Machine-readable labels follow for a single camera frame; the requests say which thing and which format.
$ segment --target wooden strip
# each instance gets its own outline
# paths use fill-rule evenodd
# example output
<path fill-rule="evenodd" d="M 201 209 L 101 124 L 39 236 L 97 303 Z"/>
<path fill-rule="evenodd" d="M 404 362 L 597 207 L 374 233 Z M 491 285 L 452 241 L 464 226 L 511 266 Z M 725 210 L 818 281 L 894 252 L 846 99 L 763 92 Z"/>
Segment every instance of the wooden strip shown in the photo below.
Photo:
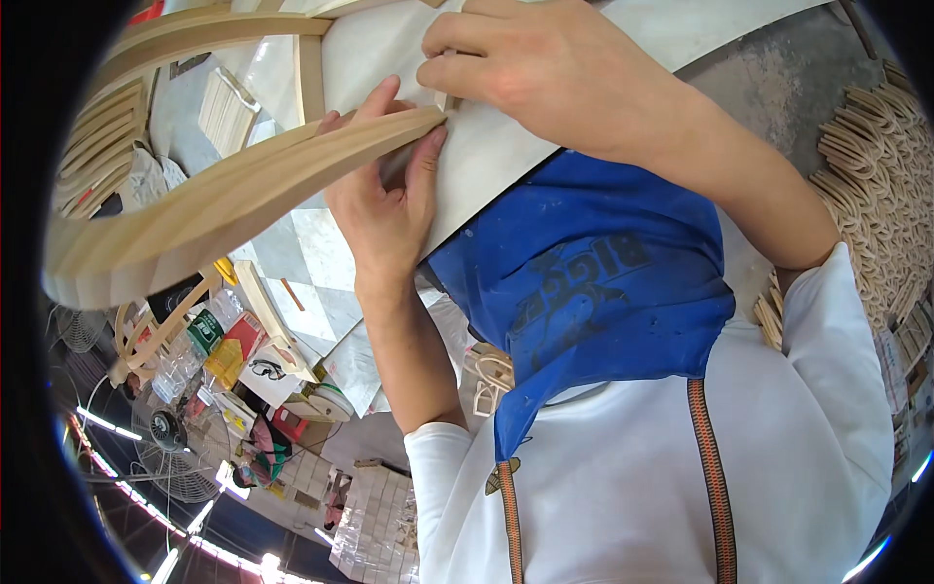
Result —
<path fill-rule="evenodd" d="M 76 173 L 80 173 L 86 166 L 89 167 L 89 164 L 98 156 L 107 155 L 111 147 L 122 140 L 125 141 L 127 136 L 139 137 L 135 131 L 136 125 L 133 123 L 115 123 L 113 125 L 114 129 L 111 132 L 105 133 L 95 143 L 88 144 L 84 148 L 76 149 L 74 152 L 70 153 L 71 162 L 66 163 L 63 161 L 62 168 L 59 170 L 59 177 L 62 180 L 67 180 Z"/>
<path fill-rule="evenodd" d="M 68 201 L 73 197 L 81 196 L 94 184 L 100 182 L 103 177 L 106 177 L 115 169 L 124 164 L 129 164 L 132 161 L 133 149 L 131 147 L 127 147 L 125 150 L 115 154 L 113 158 L 110 158 L 109 160 L 97 166 L 93 171 L 89 171 L 87 174 L 82 174 L 81 176 L 74 178 L 69 184 L 65 186 L 56 185 L 56 191 L 54 194 L 55 198 L 53 199 L 56 206 L 60 207 L 62 201 Z"/>
<path fill-rule="evenodd" d="M 102 205 L 105 200 L 119 187 L 130 175 L 130 164 L 121 164 L 113 172 L 101 180 L 93 188 L 91 193 L 83 200 L 72 207 L 70 212 L 65 211 L 63 215 L 70 218 L 89 217 L 92 212 Z"/>
<path fill-rule="evenodd" d="M 321 76 L 321 37 L 297 35 L 292 46 L 295 62 L 295 108 L 298 122 L 324 117 L 324 81 Z"/>
<path fill-rule="evenodd" d="M 422 107 L 314 139 L 307 139 L 307 124 L 213 164 L 136 213 L 96 221 L 53 214 L 43 286 L 60 304 L 78 309 L 163 290 L 261 233 L 309 192 L 426 135 L 444 119 L 437 107 Z M 292 146 L 279 151 L 283 143 Z"/>
<path fill-rule="evenodd" d="M 165 27 L 159 30 L 157 36 L 113 53 L 91 82 L 88 97 L 137 77 L 151 67 L 182 57 L 255 41 L 269 35 L 321 36 L 327 32 L 331 23 L 324 19 L 310 19 L 304 14 L 248 12 L 205 17 L 192 26 L 178 30 Z"/>
<path fill-rule="evenodd" d="M 180 10 L 178 12 L 172 12 L 171 14 L 163 14 L 159 18 L 152 19 L 151 21 L 142 21 L 138 24 L 134 24 L 123 31 L 123 34 L 120 35 L 120 38 L 117 39 L 117 42 L 114 43 L 114 46 L 107 54 L 107 59 L 124 52 L 134 45 L 160 36 L 164 34 L 165 31 L 181 30 L 183 28 L 196 26 L 201 22 L 210 21 L 220 14 L 230 14 L 230 11 L 231 7 L 229 4 L 214 4 L 206 7 Z"/>
<path fill-rule="evenodd" d="M 253 262 L 239 260 L 234 262 L 233 271 L 240 280 L 240 287 L 249 300 L 256 318 L 262 323 L 262 328 L 269 335 L 269 340 L 280 356 L 280 364 L 286 373 L 292 373 L 299 379 L 320 383 L 320 380 L 305 362 L 302 353 L 295 347 L 291 333 L 279 318 L 273 302 L 266 295 L 266 290 L 260 282 Z"/>
<path fill-rule="evenodd" d="M 59 184 L 66 190 L 79 188 L 77 185 L 82 183 L 85 177 L 94 176 L 97 169 L 104 166 L 114 156 L 131 148 L 133 146 L 133 141 L 137 138 L 138 136 L 134 133 L 127 133 L 120 136 L 117 141 L 106 145 L 105 150 L 88 152 L 92 155 L 90 159 L 81 166 L 73 164 L 72 168 L 65 169 L 61 174 L 61 181 Z"/>
<path fill-rule="evenodd" d="M 74 147 L 72 147 L 68 152 L 65 153 L 60 168 L 67 168 L 72 162 L 74 162 L 80 155 L 86 153 L 91 147 L 98 146 L 108 137 L 114 138 L 115 136 L 122 135 L 123 132 L 127 129 L 124 126 L 129 127 L 133 122 L 133 111 L 124 112 L 118 118 L 111 120 L 107 125 L 99 128 L 93 134 L 86 136 L 83 140 L 80 140 Z M 114 140 L 111 139 L 105 144 L 111 144 Z"/>
<path fill-rule="evenodd" d="M 71 129 L 71 136 L 68 137 L 68 148 L 74 146 L 81 138 L 93 132 L 96 128 L 103 125 L 98 117 L 105 116 L 111 119 L 115 114 L 120 114 L 127 110 L 136 108 L 139 104 L 140 93 L 142 93 L 143 84 L 139 79 L 135 79 L 121 88 L 102 96 L 93 104 L 85 107 L 78 114 L 75 124 Z"/>
<path fill-rule="evenodd" d="M 280 278 L 279 280 L 282 282 L 282 285 L 285 286 L 286 292 L 289 293 L 289 296 L 292 297 L 292 302 L 295 303 L 295 305 L 298 307 L 300 311 L 304 312 L 304 306 L 302 306 L 302 303 L 299 302 L 298 296 L 295 295 L 295 292 L 292 291 L 292 288 L 289 285 L 289 281 L 286 280 L 285 278 Z"/>
<path fill-rule="evenodd" d="M 307 11 L 305 14 L 317 19 L 336 19 L 368 8 L 381 7 L 396 2 L 400 2 L 400 0 L 332 0 Z"/>
<path fill-rule="evenodd" d="M 214 70 L 205 90 L 198 126 L 221 158 L 237 153 L 247 145 L 249 132 L 259 115 L 246 88 L 223 67 Z"/>
<path fill-rule="evenodd" d="M 88 223 L 96 223 L 98 221 L 88 221 Z M 153 332 L 152 336 L 147 339 L 146 344 L 136 350 L 136 354 L 127 360 L 126 364 L 130 369 L 137 369 L 142 366 L 146 360 L 151 357 L 158 349 L 159 346 L 163 343 L 165 338 L 175 329 L 176 326 L 182 321 L 185 317 L 185 314 L 188 312 L 189 308 L 198 304 L 198 299 L 204 295 L 205 292 L 214 289 L 217 286 L 220 286 L 222 282 L 220 281 L 220 274 L 217 270 L 210 270 L 205 279 L 198 282 L 198 285 L 191 289 L 191 292 L 188 293 L 181 302 L 178 303 L 178 306 L 172 310 L 172 313 L 165 319 L 165 321 L 159 325 L 159 329 Z"/>

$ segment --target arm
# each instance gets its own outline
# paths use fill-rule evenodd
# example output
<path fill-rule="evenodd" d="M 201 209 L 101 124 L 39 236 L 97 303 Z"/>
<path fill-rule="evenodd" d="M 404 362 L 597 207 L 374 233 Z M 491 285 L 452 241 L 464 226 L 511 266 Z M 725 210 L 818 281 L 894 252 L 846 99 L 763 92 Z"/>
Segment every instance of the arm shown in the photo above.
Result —
<path fill-rule="evenodd" d="M 438 17 L 422 50 L 422 85 L 489 103 L 543 139 L 639 165 L 714 201 L 778 267 L 783 288 L 840 239 L 780 153 L 582 0 L 467 0 L 461 13 Z"/>
<path fill-rule="evenodd" d="M 369 120 L 410 107 L 393 98 L 399 78 L 386 78 L 356 115 L 324 117 L 319 130 Z M 341 178 L 324 192 L 357 266 L 355 292 L 392 415 L 409 434 L 430 421 L 467 427 L 444 341 L 415 290 L 415 268 L 434 220 L 434 181 L 443 126 L 415 146 L 406 189 L 387 192 L 377 162 Z"/>

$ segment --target stacked white tiles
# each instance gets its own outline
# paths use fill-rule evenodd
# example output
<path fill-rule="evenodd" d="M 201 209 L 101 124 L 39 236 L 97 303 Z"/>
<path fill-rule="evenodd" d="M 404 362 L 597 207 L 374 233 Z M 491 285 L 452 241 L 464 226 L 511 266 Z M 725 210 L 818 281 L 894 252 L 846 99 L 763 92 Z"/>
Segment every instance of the stacked white tiles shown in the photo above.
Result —
<path fill-rule="evenodd" d="M 357 461 L 331 563 L 364 584 L 418 584 L 412 479 L 380 461 Z"/>

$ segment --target wooden chair frame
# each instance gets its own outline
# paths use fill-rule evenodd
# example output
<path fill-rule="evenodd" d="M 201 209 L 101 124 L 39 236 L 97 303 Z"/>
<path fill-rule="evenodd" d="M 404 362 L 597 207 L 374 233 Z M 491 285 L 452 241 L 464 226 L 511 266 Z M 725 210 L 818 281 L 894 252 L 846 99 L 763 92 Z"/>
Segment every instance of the wooden chair frame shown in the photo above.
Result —
<path fill-rule="evenodd" d="M 324 113 L 320 36 L 330 25 L 304 14 L 227 13 L 217 7 L 160 17 L 120 38 L 92 82 L 91 97 L 173 59 L 267 35 L 296 35 L 300 116 L 319 119 Z M 113 94 L 97 97 L 85 107 L 93 116 L 85 118 L 104 116 L 120 103 Z M 438 107 L 422 107 L 317 137 L 318 123 L 310 122 L 213 164 L 136 213 L 95 221 L 52 213 L 43 287 L 60 304 L 82 310 L 163 290 L 243 245 L 311 194 L 422 137 L 445 118 Z M 90 133 L 84 129 L 84 135 Z M 116 171 L 125 164 L 109 160 L 94 168 Z M 95 180 L 102 184 L 109 178 L 76 173 L 67 179 L 73 190 Z"/>

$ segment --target curved wooden plank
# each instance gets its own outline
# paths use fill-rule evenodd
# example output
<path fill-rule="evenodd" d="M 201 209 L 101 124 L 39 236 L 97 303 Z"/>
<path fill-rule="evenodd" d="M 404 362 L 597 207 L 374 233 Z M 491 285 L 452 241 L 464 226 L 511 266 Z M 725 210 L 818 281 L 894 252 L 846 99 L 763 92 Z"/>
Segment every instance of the curved wooden plank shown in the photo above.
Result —
<path fill-rule="evenodd" d="M 132 111 L 128 111 L 111 121 L 86 139 L 78 142 L 74 148 L 65 154 L 62 165 L 59 167 L 59 176 L 62 178 L 70 177 L 80 170 L 84 164 L 87 164 L 90 159 L 135 129 L 136 124 L 133 123 Z"/>
<path fill-rule="evenodd" d="M 295 65 L 295 108 L 298 122 L 324 117 L 324 79 L 321 76 L 321 37 L 296 35 L 292 38 Z"/>
<path fill-rule="evenodd" d="M 326 2 L 305 14 L 317 19 L 336 19 L 347 14 L 360 12 L 367 8 L 381 7 L 385 4 L 400 2 L 401 0 L 332 0 Z"/>
<path fill-rule="evenodd" d="M 101 118 L 100 122 L 104 125 L 96 130 L 94 130 L 89 135 L 86 135 L 84 139 L 79 140 L 65 153 L 62 163 L 59 165 L 59 168 L 67 168 L 72 162 L 74 162 L 82 154 L 85 154 L 88 149 L 93 146 L 99 146 L 99 142 L 112 135 L 122 134 L 122 128 L 125 125 L 130 125 L 133 121 L 133 111 L 126 111 L 122 114 L 118 114 L 116 118 L 107 120 Z"/>
<path fill-rule="evenodd" d="M 116 153 L 111 158 L 100 163 L 95 162 L 93 169 L 89 168 L 87 172 L 82 172 L 79 176 L 71 178 L 67 183 L 56 185 L 55 194 L 52 196 L 52 204 L 55 207 L 61 207 L 74 197 L 80 197 L 95 183 L 98 183 L 102 178 L 107 177 L 124 164 L 132 163 L 133 140 L 128 139 L 121 144 L 125 148 L 114 150 Z"/>
<path fill-rule="evenodd" d="M 142 81 L 135 79 L 108 95 L 102 95 L 96 102 L 86 106 L 78 114 L 78 119 L 72 126 L 71 135 L 68 137 L 68 148 L 71 149 L 84 136 L 100 127 L 101 117 L 110 120 L 117 113 L 141 106 L 142 86 Z"/>
<path fill-rule="evenodd" d="M 205 16 L 183 28 L 158 28 L 157 35 L 144 36 L 142 40 L 127 44 L 124 50 L 113 53 L 91 82 L 88 98 L 169 61 L 268 35 L 321 36 L 331 23 L 308 18 L 304 14 L 236 12 Z"/>
<path fill-rule="evenodd" d="M 212 4 L 211 6 L 189 8 L 163 14 L 159 18 L 128 26 L 120 35 L 120 38 L 117 39 L 117 42 L 114 43 L 114 46 L 110 48 L 107 59 L 135 44 L 164 34 L 166 31 L 195 26 L 220 14 L 230 14 L 230 11 L 231 6 L 229 4 Z"/>
<path fill-rule="evenodd" d="M 52 214 L 43 288 L 60 304 L 79 309 L 116 306 L 163 290 L 243 245 L 346 173 L 427 134 L 445 117 L 435 106 L 422 107 L 313 139 L 304 126 L 214 164 L 141 211 L 94 221 Z"/>
<path fill-rule="evenodd" d="M 59 186 L 67 191 L 79 188 L 78 184 L 84 182 L 86 177 L 93 176 L 98 168 L 104 166 L 114 156 L 133 147 L 133 141 L 139 136 L 135 135 L 135 126 L 125 126 L 118 135 L 112 135 L 101 144 L 100 149 L 85 152 L 79 161 L 64 168 L 59 173 Z"/>

